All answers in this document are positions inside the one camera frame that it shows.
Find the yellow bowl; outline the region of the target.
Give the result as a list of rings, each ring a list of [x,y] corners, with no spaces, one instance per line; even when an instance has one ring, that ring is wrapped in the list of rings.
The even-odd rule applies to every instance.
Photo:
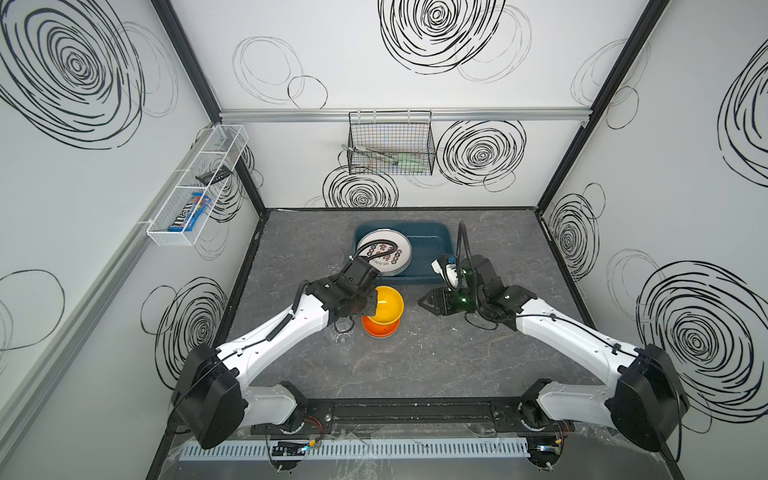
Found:
[[[390,325],[399,321],[405,310],[402,295],[393,287],[384,285],[376,288],[376,294],[375,312],[368,318],[379,325]]]

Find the orange bowl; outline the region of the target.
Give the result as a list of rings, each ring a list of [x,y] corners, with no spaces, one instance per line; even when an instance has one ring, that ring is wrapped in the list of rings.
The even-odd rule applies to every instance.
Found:
[[[362,317],[362,326],[364,331],[374,338],[388,338],[392,336],[399,328],[400,321],[395,321],[386,325],[374,322],[370,317]]]

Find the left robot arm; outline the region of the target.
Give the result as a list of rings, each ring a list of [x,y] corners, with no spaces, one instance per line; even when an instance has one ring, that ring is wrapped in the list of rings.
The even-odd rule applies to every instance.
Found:
[[[375,311],[379,275],[371,260],[351,258],[336,274],[302,281],[288,307],[249,333],[219,346],[195,347],[171,396],[168,430],[187,428],[204,449],[241,428],[300,430],[305,396],[289,382],[256,387],[254,380],[305,338],[343,317]]]

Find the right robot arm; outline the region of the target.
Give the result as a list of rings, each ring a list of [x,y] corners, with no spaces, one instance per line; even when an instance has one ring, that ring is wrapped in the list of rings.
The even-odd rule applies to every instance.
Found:
[[[597,386],[540,379],[516,409],[523,425],[543,431],[581,422],[618,431],[635,446],[662,452],[690,403],[670,356],[654,344],[637,347],[603,334],[555,309],[534,292],[505,285],[482,255],[443,255],[431,264],[444,284],[419,300],[435,316],[477,313],[535,338],[591,372]]]

